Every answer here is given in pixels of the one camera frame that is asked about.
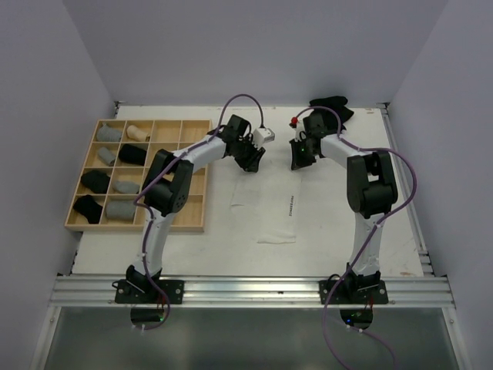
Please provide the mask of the grey rolled underwear top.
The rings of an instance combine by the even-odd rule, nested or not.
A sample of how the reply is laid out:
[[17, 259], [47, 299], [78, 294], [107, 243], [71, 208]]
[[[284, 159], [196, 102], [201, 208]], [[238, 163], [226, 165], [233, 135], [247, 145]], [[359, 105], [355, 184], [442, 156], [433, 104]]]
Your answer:
[[122, 132], [107, 123], [103, 123], [96, 131], [96, 140], [98, 142], [118, 143], [121, 139]]

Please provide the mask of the wooden compartment tray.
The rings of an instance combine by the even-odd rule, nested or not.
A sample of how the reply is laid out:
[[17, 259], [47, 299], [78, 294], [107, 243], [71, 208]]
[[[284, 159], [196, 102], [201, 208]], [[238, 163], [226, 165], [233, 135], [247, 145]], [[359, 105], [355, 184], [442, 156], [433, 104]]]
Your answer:
[[[114, 127], [122, 132], [122, 139], [118, 143], [98, 142], [96, 140], [96, 131], [103, 123]], [[148, 142], [136, 142], [131, 140], [126, 135], [126, 129], [129, 125], [138, 126], [150, 134]], [[134, 202], [138, 194], [121, 194], [112, 189], [112, 184], [116, 180], [128, 180], [140, 185], [139, 192], [143, 189], [143, 184], [153, 157], [159, 150], [167, 150], [173, 152], [186, 148], [195, 142], [201, 140], [206, 133], [210, 131], [211, 123], [208, 120], [180, 120], [180, 119], [158, 119], [158, 120], [143, 120], [143, 119], [102, 119], [98, 121], [93, 135], [92, 141], [86, 152], [86, 158], [79, 174], [79, 179], [72, 197], [71, 206], [68, 215], [65, 219], [65, 227], [72, 231], [140, 231], [143, 228], [146, 211], [142, 207], [136, 206], [136, 213], [133, 221], [108, 220], [105, 210], [106, 204], [110, 200], [131, 200]], [[144, 166], [132, 165], [119, 160], [118, 152], [123, 144], [131, 144], [142, 147], [147, 151], [146, 162]], [[97, 150], [105, 146], [116, 155], [114, 166], [106, 166], [97, 156]], [[109, 187], [106, 193], [96, 194], [90, 189], [81, 184], [81, 177], [84, 173], [90, 170], [99, 170], [110, 177]], [[96, 202], [103, 207], [100, 220], [97, 224], [89, 224], [88, 221], [72, 206], [75, 201], [82, 196], [91, 195]]]

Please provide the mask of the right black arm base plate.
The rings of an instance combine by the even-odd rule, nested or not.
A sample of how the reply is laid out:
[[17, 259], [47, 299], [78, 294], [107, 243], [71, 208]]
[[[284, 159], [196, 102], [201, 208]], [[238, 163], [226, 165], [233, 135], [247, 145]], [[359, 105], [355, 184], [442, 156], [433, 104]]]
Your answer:
[[[318, 294], [320, 303], [325, 304], [331, 289], [338, 282], [338, 278], [330, 276], [318, 281]], [[358, 288], [355, 284], [351, 285], [343, 281], [330, 296], [328, 304], [337, 305], [370, 305], [370, 304], [388, 304], [389, 298], [387, 288], [383, 281], [378, 285], [365, 288]]]

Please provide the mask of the grey rolled underwear second row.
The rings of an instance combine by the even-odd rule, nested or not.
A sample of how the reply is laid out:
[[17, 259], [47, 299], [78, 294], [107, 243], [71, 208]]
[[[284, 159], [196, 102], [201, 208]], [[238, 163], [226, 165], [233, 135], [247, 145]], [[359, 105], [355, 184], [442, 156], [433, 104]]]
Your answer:
[[116, 155], [107, 147], [102, 146], [97, 150], [98, 158], [108, 167], [113, 167], [116, 161]]

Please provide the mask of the black rolled underwear second row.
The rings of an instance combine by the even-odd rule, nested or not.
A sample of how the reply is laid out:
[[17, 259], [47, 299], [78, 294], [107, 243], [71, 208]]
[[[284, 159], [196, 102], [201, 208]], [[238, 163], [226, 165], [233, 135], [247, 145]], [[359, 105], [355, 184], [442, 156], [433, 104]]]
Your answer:
[[118, 152], [118, 158], [124, 163], [137, 166], [144, 166], [146, 162], [147, 151], [142, 147], [131, 144], [123, 144]]

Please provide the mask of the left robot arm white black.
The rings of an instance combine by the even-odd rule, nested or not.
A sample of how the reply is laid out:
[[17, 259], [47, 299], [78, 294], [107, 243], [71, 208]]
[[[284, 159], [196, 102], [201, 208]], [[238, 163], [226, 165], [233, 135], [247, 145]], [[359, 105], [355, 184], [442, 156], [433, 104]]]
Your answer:
[[241, 170], [256, 173], [264, 154], [265, 149], [253, 143], [250, 122], [236, 115], [197, 143], [174, 152], [156, 153], [136, 198], [136, 206], [146, 210], [142, 246], [138, 260], [119, 282], [117, 303], [170, 303], [169, 295], [159, 284], [163, 249], [174, 218], [188, 201], [193, 174], [228, 156]]

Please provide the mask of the beige rolled underwear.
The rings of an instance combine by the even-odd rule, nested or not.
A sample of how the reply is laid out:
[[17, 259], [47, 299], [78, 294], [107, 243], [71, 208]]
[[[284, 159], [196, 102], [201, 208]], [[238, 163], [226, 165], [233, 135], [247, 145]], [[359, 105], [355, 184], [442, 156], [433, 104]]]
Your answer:
[[138, 126], [129, 125], [126, 129], [126, 135], [129, 139], [136, 142], [148, 142], [150, 134]]

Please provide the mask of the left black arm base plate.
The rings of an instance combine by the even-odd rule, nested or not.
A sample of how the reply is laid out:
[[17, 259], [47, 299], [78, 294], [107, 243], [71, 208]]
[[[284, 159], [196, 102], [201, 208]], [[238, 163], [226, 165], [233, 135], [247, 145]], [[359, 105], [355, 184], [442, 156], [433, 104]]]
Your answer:
[[117, 304], [158, 304], [163, 302], [163, 296], [156, 290], [159, 287], [168, 297], [170, 304], [182, 304], [184, 281], [158, 280], [151, 284], [147, 279], [141, 287], [130, 284], [127, 280], [114, 281], [112, 287], [116, 289], [115, 303]]

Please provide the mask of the black rolled underwear bottom row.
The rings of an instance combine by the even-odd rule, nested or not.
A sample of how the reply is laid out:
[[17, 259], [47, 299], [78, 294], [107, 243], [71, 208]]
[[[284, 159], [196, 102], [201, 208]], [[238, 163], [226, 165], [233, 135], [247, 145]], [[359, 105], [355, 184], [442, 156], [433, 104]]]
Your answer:
[[72, 208], [81, 214], [89, 224], [97, 224], [100, 220], [103, 207], [91, 195], [79, 197]]

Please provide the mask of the black rolled underwear third row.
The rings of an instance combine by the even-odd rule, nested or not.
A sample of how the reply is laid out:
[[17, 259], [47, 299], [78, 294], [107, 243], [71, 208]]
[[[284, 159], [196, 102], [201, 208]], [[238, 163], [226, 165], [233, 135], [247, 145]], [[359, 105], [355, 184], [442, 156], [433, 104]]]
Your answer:
[[81, 177], [81, 184], [96, 194], [106, 193], [109, 183], [110, 177], [107, 173], [99, 170], [90, 170]]

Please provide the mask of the aluminium mounting rail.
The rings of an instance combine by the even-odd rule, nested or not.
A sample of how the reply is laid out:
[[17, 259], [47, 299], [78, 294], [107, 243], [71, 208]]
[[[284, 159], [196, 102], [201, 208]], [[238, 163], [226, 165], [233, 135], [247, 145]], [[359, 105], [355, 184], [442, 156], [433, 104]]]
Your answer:
[[[58, 277], [49, 304], [56, 307], [112, 306], [156, 308], [158, 304], [117, 304], [118, 275], [74, 274]], [[319, 308], [318, 277], [163, 277], [184, 281], [179, 308]], [[387, 277], [386, 308], [452, 308], [445, 277]]]

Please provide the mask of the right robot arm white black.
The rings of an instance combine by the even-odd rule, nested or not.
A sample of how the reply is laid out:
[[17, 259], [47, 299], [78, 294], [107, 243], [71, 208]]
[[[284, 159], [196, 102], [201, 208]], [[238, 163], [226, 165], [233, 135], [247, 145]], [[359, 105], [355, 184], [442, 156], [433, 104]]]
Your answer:
[[386, 150], [363, 149], [347, 140], [340, 128], [330, 129], [314, 113], [294, 117], [290, 127], [291, 169], [299, 170], [329, 158], [346, 170], [346, 194], [355, 215], [354, 248], [342, 277], [319, 281], [320, 300], [329, 304], [388, 303], [380, 272], [383, 218], [397, 202], [398, 191], [391, 155]]

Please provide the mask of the white underwear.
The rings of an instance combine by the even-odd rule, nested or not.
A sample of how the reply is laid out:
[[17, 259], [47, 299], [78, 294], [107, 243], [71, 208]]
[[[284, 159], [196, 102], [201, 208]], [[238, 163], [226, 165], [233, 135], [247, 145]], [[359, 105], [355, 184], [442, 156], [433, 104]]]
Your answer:
[[251, 216], [258, 244], [292, 244], [297, 239], [297, 203], [301, 178], [290, 170], [242, 175], [235, 184], [231, 207], [239, 207]]

